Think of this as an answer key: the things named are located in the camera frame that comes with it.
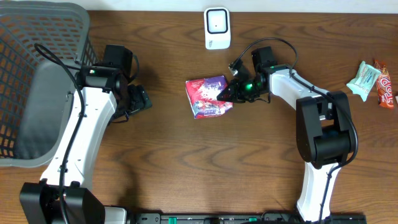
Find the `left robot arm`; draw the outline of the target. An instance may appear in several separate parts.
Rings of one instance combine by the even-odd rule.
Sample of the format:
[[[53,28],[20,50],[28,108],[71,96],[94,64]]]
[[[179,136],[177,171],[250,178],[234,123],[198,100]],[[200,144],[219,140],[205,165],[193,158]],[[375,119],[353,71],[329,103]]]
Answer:
[[[133,223],[123,207],[105,206],[91,192],[96,156],[108,124],[152,106],[142,85],[117,67],[83,66],[70,117],[56,153],[38,183],[26,182],[19,200],[29,223]]]

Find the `purple square snack packet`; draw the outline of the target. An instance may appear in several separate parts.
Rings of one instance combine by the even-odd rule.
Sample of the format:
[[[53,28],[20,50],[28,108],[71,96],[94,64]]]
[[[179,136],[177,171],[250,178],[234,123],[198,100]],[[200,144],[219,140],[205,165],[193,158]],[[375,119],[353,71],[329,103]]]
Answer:
[[[218,101],[217,96],[227,87],[223,75],[188,80],[185,90],[195,119],[217,117],[233,108],[233,103]]]

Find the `orange Top snack bar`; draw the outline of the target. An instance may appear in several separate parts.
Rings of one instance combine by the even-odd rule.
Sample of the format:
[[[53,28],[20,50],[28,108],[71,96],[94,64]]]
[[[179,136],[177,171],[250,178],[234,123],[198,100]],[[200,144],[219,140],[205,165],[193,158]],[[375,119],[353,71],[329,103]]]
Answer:
[[[376,81],[379,106],[387,109],[394,108],[392,83],[389,72],[384,63],[374,60],[374,68],[380,71],[380,75]]]

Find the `teal snack packet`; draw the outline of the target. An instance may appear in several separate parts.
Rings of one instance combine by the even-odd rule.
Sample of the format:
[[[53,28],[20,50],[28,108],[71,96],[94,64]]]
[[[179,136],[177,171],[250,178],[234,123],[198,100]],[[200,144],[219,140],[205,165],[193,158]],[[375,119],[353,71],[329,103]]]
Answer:
[[[353,94],[359,95],[363,101],[366,101],[380,74],[381,72],[378,69],[362,61],[356,76],[346,86]]]

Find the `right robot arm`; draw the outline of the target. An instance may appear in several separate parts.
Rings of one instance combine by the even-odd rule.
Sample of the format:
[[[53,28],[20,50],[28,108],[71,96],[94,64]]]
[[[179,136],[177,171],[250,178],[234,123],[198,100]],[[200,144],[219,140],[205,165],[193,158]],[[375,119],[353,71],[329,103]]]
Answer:
[[[295,110],[296,144],[305,162],[302,191],[296,209],[304,222],[330,219],[330,200],[339,171],[358,152],[358,134],[348,97],[312,85],[289,65],[261,63],[249,78],[244,65],[232,63],[233,79],[218,95],[220,101],[253,103],[261,95],[278,96]]]

